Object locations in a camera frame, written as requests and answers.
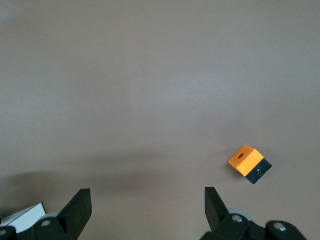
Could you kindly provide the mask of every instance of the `gray surface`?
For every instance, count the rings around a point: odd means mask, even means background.
[[[320,2],[0,1],[0,201],[64,207],[80,239],[197,240],[204,187],[318,240]],[[242,146],[273,168],[256,185]]]

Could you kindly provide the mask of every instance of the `screw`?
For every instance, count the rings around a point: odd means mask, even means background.
[[[264,173],[264,171],[261,168],[258,168],[256,171],[256,174],[261,175]]]
[[[281,232],[287,231],[285,225],[283,225],[283,224],[280,223],[280,222],[275,222],[275,223],[273,224],[273,226],[274,226],[277,230],[279,230],[279,231],[281,231]]]
[[[7,230],[0,230],[0,236],[3,236],[3,235],[6,235],[6,233],[7,233]]]
[[[46,220],[46,221],[43,221],[42,223],[41,223],[41,227],[46,227],[46,226],[48,226],[48,225],[50,225],[51,224],[51,221],[50,220]]]
[[[242,223],[243,220],[239,215],[233,215],[232,220],[235,221],[236,223]]]

